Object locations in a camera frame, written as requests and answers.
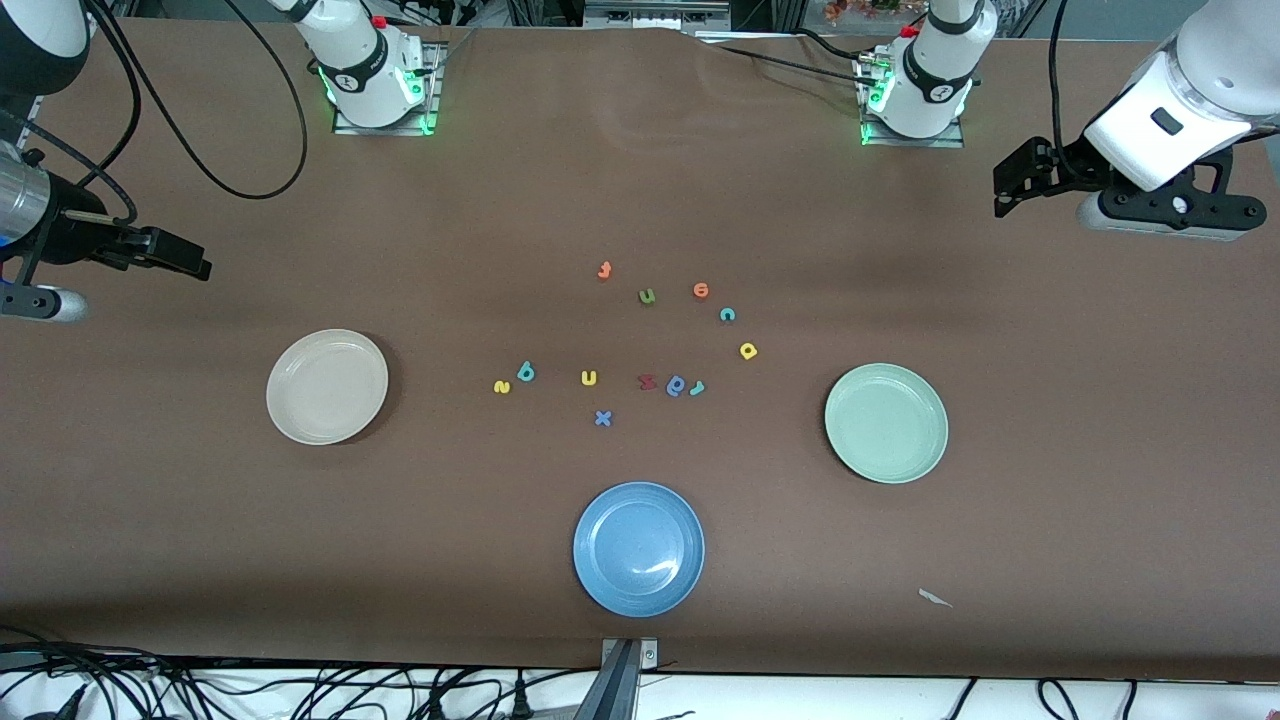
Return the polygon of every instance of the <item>power cord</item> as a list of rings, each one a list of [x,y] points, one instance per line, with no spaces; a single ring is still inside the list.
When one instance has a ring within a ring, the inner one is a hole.
[[[558,680],[559,678],[563,678],[566,675],[575,675],[577,673],[595,673],[598,670],[599,670],[599,667],[577,667],[577,669],[573,669],[573,670],[559,670],[557,673],[550,673],[548,675],[543,675],[541,678],[536,678],[536,679],[532,679],[532,680],[526,680],[525,682],[525,688],[527,689],[527,688],[531,688],[531,687],[541,684],[541,683],[548,683],[550,680]],[[516,692],[517,691],[511,689],[511,691],[507,691],[504,693],[500,693],[498,697],[495,697],[495,698],[490,700],[489,702],[481,705],[471,715],[467,715],[466,720],[477,720],[481,715],[484,715],[485,710],[489,710],[489,717],[493,717],[498,712],[498,707],[502,705],[502,701],[504,701],[508,697],[516,694]]]
[[[516,670],[516,697],[512,700],[509,720],[529,720],[534,716],[534,708],[529,706],[529,693],[525,689],[525,671]]]
[[[836,47],[835,45],[827,42],[826,37],[818,35],[817,32],[814,32],[814,31],[812,31],[812,29],[809,29],[806,27],[797,27],[797,28],[795,28],[795,29],[791,31],[791,35],[803,35],[803,36],[808,37],[809,40],[813,40],[819,46],[822,46],[823,50],[826,50],[827,53],[831,53],[832,55],[835,55],[837,58],[844,58],[846,60],[856,60],[858,59],[858,55],[859,55],[858,53],[850,53],[849,50],[841,50],[840,47]]]
[[[236,5],[236,3],[233,3],[232,0],[223,0],[223,4],[225,4],[232,10],[232,13],[236,14],[237,18],[239,18],[239,20],[244,24],[244,27],[248,28],[251,33],[253,33],[253,37],[257,38],[259,44],[262,45],[262,49],[266,50],[266,54],[271,56],[271,61],[275,63],[276,69],[280,72],[280,77],[284,78],[284,83],[289,87],[289,95],[293,97],[293,108],[298,115],[298,127],[302,129],[302,149],[298,154],[298,164],[297,168],[294,168],[293,174],[289,176],[289,179],[284,181],[284,183],[276,187],[275,190],[261,193],[244,192],[237,190],[230,184],[228,184],[227,182],[224,182],[221,178],[214,174],[212,170],[209,169],[209,165],[205,164],[205,161],[200,158],[196,150],[191,146],[191,142],[187,140],[187,136],[183,135],[182,128],[178,127],[177,120],[173,119],[173,115],[169,113],[169,108],[165,106],[164,100],[160,99],[160,94],[156,91],[155,85],[152,85],[151,78],[147,76],[146,69],[138,60],[137,54],[133,51],[133,46],[129,44],[128,37],[124,35],[124,31],[120,29],[120,23],[115,20],[115,15],[113,15],[110,8],[106,6],[105,0],[88,0],[88,1],[93,5],[97,5],[97,9],[105,15],[105,19],[110,24],[111,29],[115,32],[116,36],[119,36],[120,45],[124,51],[124,56],[120,58],[120,61],[124,64],[132,63],[133,67],[137,68],[138,77],[142,78],[142,85],[146,86],[147,94],[151,96],[151,100],[155,101],[156,109],[160,110],[160,114],[164,117],[165,123],[169,126],[169,129],[173,131],[174,137],[178,138],[178,143],[182,145],[182,149],[187,152],[187,156],[191,158],[191,161],[196,164],[196,168],[198,168],[200,172],[204,173],[206,178],[209,178],[214,184],[216,184],[224,192],[243,200],[270,200],[271,197],[276,197],[284,193],[291,187],[293,187],[293,183],[296,183],[298,181],[298,177],[302,176],[302,169],[307,164],[307,147],[308,147],[307,119],[306,114],[302,110],[302,100],[301,97],[298,97],[298,88],[294,87],[293,78],[289,77],[289,72],[284,68],[284,63],[280,60],[280,56],[275,54],[275,49],[273,49],[271,44],[268,42],[265,37],[262,37],[262,33],[259,32],[256,27],[253,27],[253,23],[250,22],[250,19],[244,15],[244,13],[241,12],[241,9]]]

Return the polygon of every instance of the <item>black cable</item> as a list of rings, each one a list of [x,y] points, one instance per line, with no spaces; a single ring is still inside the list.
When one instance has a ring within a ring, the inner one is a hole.
[[[792,29],[790,32],[791,32],[791,35],[803,35],[803,36],[808,37],[809,40],[813,40],[814,42],[817,42],[818,45],[820,45],[823,50],[826,50],[827,53],[831,53],[832,55],[835,55],[837,58],[844,58],[846,60],[856,60],[858,59],[858,53],[850,53],[849,50],[841,50],[840,47],[836,47],[835,45],[827,42],[827,38],[824,38],[823,36],[818,35],[817,32],[814,32],[814,31],[812,31],[812,29],[809,29],[806,27],[797,27],[797,28],[795,28],[795,29]]]
[[[79,150],[76,150],[74,147],[72,147],[70,145],[68,145],[65,141],[60,140],[56,135],[54,135],[54,133],[49,132],[47,129],[37,126],[35,122],[28,120],[26,118],[19,118],[18,115],[14,115],[13,113],[10,113],[9,110],[6,110],[3,106],[0,106],[0,115],[4,115],[6,118],[9,118],[10,120],[13,120],[13,122],[20,124],[22,127],[27,128],[28,131],[36,133],[37,136],[40,136],[41,138],[44,138],[45,142],[47,142],[47,143],[52,145],[54,147],[61,150],[63,152],[65,152],[67,155],[69,155],[73,160],[76,160],[81,165],[84,165],[84,168],[88,169],[90,174],[92,174],[93,177],[96,177],[96,178],[101,179],[104,183],[106,183],[106,187],[110,187],[111,192],[114,192],[115,196],[120,199],[120,202],[124,204],[124,210],[125,210],[124,217],[115,219],[115,224],[116,225],[128,227],[128,225],[133,224],[133,220],[138,219],[138,206],[133,204],[133,199],[129,197],[129,193],[124,192],[124,188],[120,187],[120,183],[115,182],[115,179],[113,179],[111,176],[106,174],[106,170],[104,170],[97,164],[95,164],[92,160],[90,160],[88,158],[86,158],[83,152],[81,152]]]
[[[1060,696],[1062,696],[1062,701],[1066,702],[1066,710],[1071,714],[1071,720],[1080,720],[1079,714],[1075,712],[1075,705],[1071,702],[1071,696],[1066,694],[1066,691],[1062,688],[1062,683],[1047,678],[1036,683],[1036,697],[1039,698],[1041,707],[1044,708],[1044,712],[1048,712],[1057,720],[1066,720],[1066,717],[1062,717],[1056,710],[1053,710],[1053,707],[1048,703],[1048,698],[1044,697],[1046,685],[1052,687]]]
[[[812,65],[803,65],[800,63],[792,63],[791,60],[783,60],[781,58],[771,58],[768,55],[760,55],[759,53],[751,53],[750,50],[739,50],[737,47],[724,47],[723,45],[721,45],[718,47],[721,50],[724,50],[726,53],[733,53],[736,55],[745,55],[748,58],[755,58],[756,60],[764,60],[767,63],[776,63],[778,65],[786,65],[788,68],[796,68],[797,70],[805,70],[805,72],[815,73],[815,74],[819,74],[819,76],[827,76],[827,77],[835,77],[835,78],[840,78],[840,79],[847,79],[849,82],[855,82],[855,83],[859,83],[859,85],[876,85],[876,81],[873,81],[872,78],[854,77],[854,76],[845,74],[845,73],[836,73],[836,72],[832,72],[832,70],[824,70],[822,68],[814,68]]]
[[[557,680],[557,679],[563,678],[566,675],[575,675],[577,673],[595,673],[598,670],[599,670],[599,667],[577,667],[577,669],[573,669],[573,670],[559,670],[559,671],[552,673],[549,675],[543,675],[541,678],[536,678],[534,680],[526,680],[525,682],[525,689],[529,689],[529,688],[531,688],[531,687],[534,687],[534,685],[536,685],[539,683],[547,683],[547,682],[550,682],[550,680]],[[494,707],[497,707],[498,705],[502,703],[502,701],[507,700],[508,697],[511,697],[513,694],[516,694],[515,689],[511,689],[511,691],[507,691],[507,692],[499,694],[498,697],[495,697],[495,698],[490,700],[489,702],[481,705],[471,715],[467,715],[467,720],[476,720],[477,717],[480,717],[480,715],[484,714],[485,710],[489,708],[490,705],[494,706]]]
[[[1075,172],[1071,161],[1066,158],[1062,146],[1062,99],[1057,90],[1057,40],[1062,33],[1062,15],[1066,13],[1066,0],[1060,0],[1057,15],[1053,17],[1053,31],[1048,36],[1048,97],[1053,114],[1053,146],[1057,156],[1062,161],[1062,169],[1073,178],[1083,179],[1084,176]]]
[[[1129,711],[1133,710],[1133,701],[1138,698],[1138,680],[1129,680],[1129,697],[1124,701],[1124,710],[1120,711],[1120,720],[1129,720]]]
[[[0,692],[0,700],[4,700],[5,696],[8,696],[10,692],[13,692],[14,688],[17,688],[18,685],[26,683],[27,680],[35,678],[36,675],[38,675],[38,674],[41,674],[44,671],[45,671],[44,669],[36,669],[36,670],[32,670],[32,671],[27,673],[26,675],[23,675],[18,680],[15,680],[12,685],[9,685],[8,688],[5,688],[4,692]]]
[[[4,111],[5,114],[8,114],[8,110],[4,110],[3,108],[0,108],[0,111]],[[26,637],[36,641],[36,643],[44,648],[42,652],[45,652],[46,656],[65,657],[67,660],[69,660],[79,671],[84,673],[86,675],[90,676],[90,679],[93,680],[93,684],[97,685],[97,689],[102,692],[102,700],[106,702],[106,710],[108,710],[109,717],[111,720],[118,720],[118,715],[115,712],[115,702],[111,701],[111,693],[106,692],[106,684],[104,684],[102,679],[99,678],[93,673],[93,669],[90,665],[82,662],[81,659],[77,657],[77,656],[74,656],[74,655],[68,655],[68,653],[63,652],[51,641],[46,639],[42,635],[32,633],[31,630],[24,630],[22,628],[15,628],[13,625],[4,625],[4,624],[0,624],[0,630],[4,630],[6,633],[18,634],[18,635],[26,635]]]
[[[104,0],[90,0],[90,3],[96,3],[101,8]],[[298,127],[302,129],[302,149],[298,152],[298,165],[297,168],[293,169],[293,174],[289,176],[289,179],[284,181],[284,184],[270,192],[255,193],[255,192],[244,192],[237,190],[223,182],[221,178],[219,178],[216,174],[214,174],[212,170],[209,169],[209,165],[206,165],[205,161],[200,159],[200,155],[197,155],[196,150],[191,146],[191,142],[187,140],[187,136],[183,135],[182,128],[178,127],[177,120],[173,119],[173,115],[169,113],[169,108],[165,106],[164,100],[160,99],[160,94],[156,91],[155,85],[152,85],[151,78],[147,76],[146,69],[138,60],[137,53],[133,51],[133,46],[129,44],[129,38],[124,35],[124,31],[120,29],[120,23],[115,20],[115,15],[108,13],[106,19],[110,23],[111,28],[115,31],[115,33],[120,37],[120,44],[124,46],[124,53],[128,55],[129,61],[133,63],[133,67],[137,68],[138,77],[142,78],[142,85],[146,86],[147,94],[151,96],[151,100],[155,101],[156,109],[160,110],[160,114],[164,117],[165,123],[169,126],[169,129],[173,131],[173,136],[178,140],[178,143],[182,145],[182,149],[187,152],[187,156],[191,158],[191,161],[196,164],[196,168],[198,168],[200,172],[204,173],[204,176],[209,178],[214,184],[216,184],[219,188],[221,188],[224,192],[229,195],[234,195],[236,197],[239,197],[242,200],[270,200],[271,197],[276,197],[284,193],[291,187],[293,187],[293,183],[296,183],[298,181],[298,177],[302,176],[302,169],[307,164],[308,137],[307,137],[306,113],[302,110],[302,99],[298,97],[298,88],[294,87],[293,78],[289,77],[289,70],[285,69],[284,63],[280,60],[280,56],[275,54],[275,49],[271,47],[271,44],[268,42],[265,37],[262,37],[262,33],[259,32],[256,27],[253,27],[253,23],[250,22],[247,17],[244,17],[244,13],[241,12],[241,9],[236,5],[236,3],[233,3],[232,0],[223,0],[223,4],[225,4],[230,9],[230,12],[236,14],[237,18],[239,18],[239,20],[244,24],[244,27],[248,28],[251,33],[253,33],[253,37],[257,38],[259,44],[262,45],[262,49],[266,50],[266,54],[271,56],[271,61],[275,63],[276,69],[280,72],[280,77],[284,78],[284,83],[289,87],[289,95],[293,97],[293,108],[298,114]]]
[[[1258,129],[1257,132],[1254,132],[1252,135],[1247,135],[1247,136],[1242,137],[1240,140],[1236,140],[1233,145],[1244,145],[1245,142],[1253,142],[1253,141],[1257,141],[1257,140],[1266,140],[1268,137],[1275,137],[1277,135],[1280,135],[1280,129],[1277,129],[1277,128],[1271,128],[1271,129],[1262,128],[1262,129]]]
[[[96,3],[88,4],[88,12],[97,20],[99,29],[106,37],[106,41],[111,45],[111,51],[115,53],[116,59],[120,60],[120,67],[124,68],[124,77],[129,81],[129,96],[132,101],[132,108],[129,109],[129,123],[124,127],[124,132],[120,138],[115,141],[115,147],[102,158],[102,161],[97,164],[99,168],[104,170],[120,156],[129,141],[133,140],[133,132],[138,129],[138,120],[142,118],[142,90],[138,87],[138,76],[133,72],[133,65],[129,64],[129,59],[124,55],[124,49],[120,47],[120,41],[115,37],[115,33],[108,26],[105,18],[102,18],[102,9],[97,6]],[[76,187],[84,187],[93,179],[93,173],[90,173],[81,178],[76,183]]]
[[[353,705],[348,707],[347,711],[364,710],[366,707],[376,707],[378,710],[381,710],[383,720],[390,720],[390,714],[387,712],[387,706],[380,702],[362,702],[360,705]],[[330,717],[330,720],[339,720],[340,717],[342,717],[340,715],[334,715],[333,717]]]
[[[360,691],[358,693],[356,693],[356,697],[353,697],[353,698],[351,698],[349,701],[347,701],[347,705],[342,706],[342,708],[340,708],[340,710],[338,710],[337,712],[334,712],[333,715],[330,715],[330,716],[329,716],[329,720],[339,720],[339,719],[340,719],[340,717],[342,717],[342,716],[343,716],[343,715],[344,715],[346,712],[348,712],[348,711],[349,711],[349,710],[352,710],[352,708],[353,708],[353,707],[355,707],[355,706],[356,706],[357,703],[360,703],[360,701],[365,700],[365,697],[367,697],[367,696],[369,696],[369,693],[371,693],[371,692],[374,692],[375,689],[378,689],[378,688],[383,687],[383,684],[384,684],[385,682],[390,680],[392,678],[394,678],[394,676],[397,676],[397,675],[407,675],[408,673],[410,673],[410,671],[408,671],[407,669],[402,669],[402,670],[397,670],[397,671],[394,671],[394,673],[388,673],[387,675],[384,675],[384,676],[383,676],[383,679],[381,679],[381,680],[379,680],[379,682],[376,682],[376,683],[370,683],[367,688],[365,688],[365,689]]]
[[[768,3],[768,0],[760,0],[759,3],[756,3],[755,6],[751,8],[751,12],[748,13],[745,18],[742,18],[742,22],[737,23],[737,31],[739,32],[742,32],[742,28],[745,28],[748,24],[751,23],[751,18],[754,18],[755,14],[760,12],[760,8],[763,8],[765,3]]]
[[[960,717],[960,711],[964,710],[964,702],[969,700],[969,693],[973,692],[973,687],[978,684],[978,678],[969,678],[969,683],[960,691],[960,697],[956,698],[955,707],[951,708],[951,715],[947,715],[946,720],[956,720]]]

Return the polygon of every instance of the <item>black clamp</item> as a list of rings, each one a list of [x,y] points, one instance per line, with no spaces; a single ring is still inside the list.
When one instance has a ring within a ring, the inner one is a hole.
[[[1098,210],[1112,220],[1166,225],[1172,231],[1194,227],[1247,232],[1266,222],[1267,209],[1257,197],[1226,192],[1231,159],[1231,147],[1224,147],[1147,192],[1112,168],[1083,137],[1061,150],[1043,137],[1033,137],[992,172],[996,217],[1004,218],[1033,197],[1082,191],[1100,193]],[[1196,187],[1196,168],[1215,173],[1210,190]]]

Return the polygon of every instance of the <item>cable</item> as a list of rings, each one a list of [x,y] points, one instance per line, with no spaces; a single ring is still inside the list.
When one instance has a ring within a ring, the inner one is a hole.
[[[960,711],[964,710],[964,702],[969,700],[969,693],[973,692],[973,687],[978,684],[978,678],[969,678],[969,683],[960,691],[960,697],[956,698],[955,707],[951,708],[951,715],[947,715],[946,720],[956,720],[960,717]]]
[[[115,53],[116,59],[120,60],[120,67],[124,68],[124,77],[129,81],[129,95],[132,99],[132,108],[129,109],[129,123],[124,127],[124,132],[120,138],[115,141],[115,147],[102,158],[102,161],[97,167],[104,170],[120,156],[129,141],[133,140],[133,132],[138,129],[138,120],[142,118],[142,90],[138,87],[138,76],[133,72],[133,65],[129,64],[129,59],[124,55],[124,49],[120,47],[120,41],[111,32],[106,20],[102,18],[102,10],[95,3],[88,4],[88,12],[97,20],[97,27],[102,31],[106,41],[111,45],[111,51]],[[81,178],[76,183],[76,187],[84,187],[93,179],[93,173],[90,173]]]
[[[104,0],[90,0],[90,3],[97,4],[100,9],[105,6]],[[178,127],[177,120],[173,119],[173,115],[169,113],[169,108],[165,106],[164,100],[160,99],[160,94],[156,91],[155,85],[152,85],[151,78],[147,76],[146,69],[142,67],[142,63],[138,60],[137,54],[133,51],[133,46],[129,44],[129,38],[124,35],[124,31],[120,29],[120,23],[118,23],[115,20],[115,17],[111,15],[110,13],[106,13],[106,19],[110,23],[111,29],[114,29],[115,33],[120,37],[120,44],[124,46],[124,53],[128,55],[129,61],[132,61],[133,65],[137,68],[138,77],[142,78],[142,85],[146,86],[147,94],[151,96],[151,100],[155,101],[156,109],[160,110],[160,114],[164,117],[165,123],[169,126],[169,129],[173,131],[174,137],[178,138],[178,143],[182,145],[182,149],[187,152],[187,156],[191,158],[191,161],[196,164],[196,168],[198,168],[200,172],[204,173],[204,176],[209,178],[214,184],[216,184],[219,188],[221,188],[224,192],[229,195],[234,195],[236,197],[239,197],[242,200],[270,200],[271,197],[276,197],[284,193],[291,187],[293,187],[293,183],[296,183],[298,181],[298,177],[302,176],[302,169],[307,164],[308,137],[307,137],[306,113],[302,110],[302,99],[298,97],[298,88],[294,87],[293,78],[289,77],[289,72],[284,68],[284,63],[280,60],[280,56],[275,54],[275,49],[271,47],[271,44],[268,42],[265,37],[262,37],[262,33],[259,32],[256,27],[253,27],[253,23],[251,23],[247,17],[244,17],[244,13],[241,12],[241,9],[236,5],[236,3],[233,3],[232,0],[223,0],[223,4],[225,4],[230,9],[230,12],[236,14],[237,18],[239,18],[239,20],[244,24],[244,27],[248,28],[251,33],[253,33],[253,37],[257,38],[259,44],[262,45],[262,49],[266,50],[266,54],[271,56],[271,61],[275,63],[276,69],[280,72],[280,77],[284,78],[284,83],[289,86],[289,95],[293,97],[293,109],[298,114],[298,127],[302,129],[302,149],[298,152],[298,165],[297,168],[293,169],[293,174],[289,176],[289,179],[284,181],[284,184],[279,186],[278,188],[270,192],[255,193],[255,192],[244,192],[237,190],[223,182],[221,178],[219,178],[216,174],[214,174],[212,170],[209,169],[209,165],[206,165],[205,161],[201,160],[200,155],[197,155],[196,150],[191,146],[191,142],[187,140],[187,136],[183,135],[182,128]]]
[[[1062,99],[1057,90],[1057,40],[1062,33],[1062,15],[1065,13],[1066,0],[1060,0],[1057,15],[1053,17],[1053,31],[1048,36],[1048,97],[1053,113],[1053,146],[1057,147],[1057,156],[1061,159],[1066,174],[1083,179],[1084,176],[1075,172],[1062,147]]]
[[[858,59],[858,55],[859,55],[858,53],[850,53],[849,50],[841,50],[840,47],[836,47],[835,45],[827,42],[827,38],[824,38],[823,36],[818,35],[817,32],[814,32],[814,31],[812,31],[812,29],[809,29],[806,27],[797,27],[797,28],[795,28],[795,29],[792,29],[790,32],[791,32],[791,35],[803,35],[803,36],[808,37],[809,40],[813,40],[814,42],[817,42],[818,45],[820,45],[823,50],[826,50],[827,53],[831,53],[832,55],[835,55],[837,58],[844,58],[846,60],[856,60]]]
[[[74,147],[72,147],[70,145],[68,145],[65,141],[60,140],[56,135],[54,135],[54,133],[49,132],[47,129],[37,126],[33,120],[28,120],[26,118],[19,118],[18,115],[14,115],[13,113],[10,113],[9,110],[6,110],[5,108],[0,108],[0,115],[4,115],[6,118],[9,118],[10,120],[20,124],[22,127],[29,129],[31,132],[36,133],[37,136],[40,136],[41,138],[44,138],[45,142],[47,142],[47,143],[52,145],[54,147],[61,150],[63,152],[65,152],[67,155],[69,155],[73,160],[76,160],[81,165],[84,165],[86,168],[88,168],[90,174],[92,174],[93,177],[96,177],[96,178],[101,179],[104,183],[106,183],[106,187],[110,187],[111,192],[114,192],[115,196],[120,199],[120,202],[124,204],[125,215],[123,218],[116,218],[115,219],[115,224],[116,225],[128,227],[128,225],[133,224],[133,220],[138,219],[138,206],[133,204],[133,199],[129,197],[129,193],[124,192],[124,188],[120,187],[120,183],[115,182],[111,178],[111,176],[106,174],[106,170],[104,170],[101,167],[99,167],[92,160],[90,160],[88,158],[86,158],[83,152],[81,152],[79,150],[76,150]]]
[[[719,47],[721,50],[724,50],[726,53],[733,53],[735,55],[745,55],[748,58],[755,58],[756,60],[764,60],[767,63],[776,63],[778,65],[786,65],[788,68],[796,68],[797,70],[805,70],[805,72],[815,73],[815,74],[819,74],[819,76],[827,76],[827,77],[835,77],[835,78],[840,78],[840,79],[847,79],[849,82],[855,82],[855,83],[859,83],[859,85],[876,85],[876,81],[873,81],[872,78],[854,77],[854,76],[849,76],[849,74],[845,74],[845,73],[836,73],[836,72],[832,72],[832,70],[824,70],[822,68],[814,68],[812,65],[803,65],[800,63],[792,63],[791,60],[783,60],[781,58],[771,58],[768,55],[760,55],[759,53],[751,53],[750,50],[739,50],[737,47],[724,47],[723,45],[718,45],[717,47]]]
[[[1129,711],[1133,710],[1133,701],[1138,698],[1138,680],[1129,680],[1129,697],[1124,701],[1124,710],[1120,711],[1120,720],[1129,720]]]
[[[1080,720],[1079,714],[1075,712],[1075,705],[1071,703],[1071,696],[1066,694],[1066,691],[1062,689],[1062,683],[1059,683],[1057,680],[1043,679],[1036,683],[1036,697],[1039,698],[1044,712],[1048,712],[1056,717],[1056,720],[1066,720],[1066,717],[1059,715],[1057,711],[1048,703],[1048,698],[1044,697],[1044,685],[1052,687],[1059,692],[1059,694],[1062,696],[1062,701],[1066,702],[1066,710],[1071,714],[1071,720]]]
[[[760,8],[763,8],[765,3],[768,3],[768,0],[760,0],[759,3],[756,3],[755,6],[751,8],[751,12],[748,13],[745,18],[742,18],[742,22],[737,23],[739,32],[742,32],[742,28],[751,22],[751,18],[754,18],[755,14],[760,12]]]
[[[595,673],[595,671],[599,671],[599,667],[579,667],[579,669],[575,669],[575,670],[559,670],[557,673],[552,673],[549,675],[543,675],[541,678],[525,682],[525,689],[529,689],[529,688],[531,688],[531,687],[534,687],[534,685],[536,685],[539,683],[547,683],[547,682],[550,682],[550,680],[556,680],[556,679],[563,678],[566,675],[575,675],[577,673]],[[489,702],[481,705],[471,715],[467,715],[466,720],[476,720],[477,717],[480,717],[480,715],[484,714],[485,710],[489,708],[490,705],[494,706],[494,710],[497,710],[498,706],[502,703],[502,701],[507,700],[508,697],[511,697],[513,694],[516,694],[515,689],[511,689],[511,691],[507,691],[507,692],[499,694],[498,697],[495,697],[495,698],[490,700]]]

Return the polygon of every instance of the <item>white plate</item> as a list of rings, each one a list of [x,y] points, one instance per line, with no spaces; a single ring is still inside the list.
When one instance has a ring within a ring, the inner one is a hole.
[[[387,359],[367,337],[320,331],[271,368],[266,411],[289,439],[333,445],[365,429],[387,400]]]

